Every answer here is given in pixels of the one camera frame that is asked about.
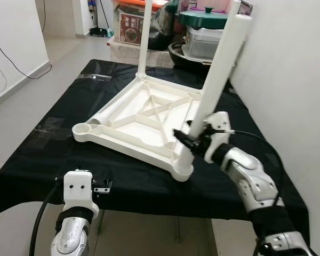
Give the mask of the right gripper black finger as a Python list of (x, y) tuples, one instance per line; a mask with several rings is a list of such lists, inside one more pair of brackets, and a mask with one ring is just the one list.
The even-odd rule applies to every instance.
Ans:
[(173, 129), (174, 137), (178, 142), (183, 144), (185, 147), (189, 149), (191, 152), (195, 152), (197, 149), (197, 141), (192, 139), (189, 135), (185, 134), (181, 130)]

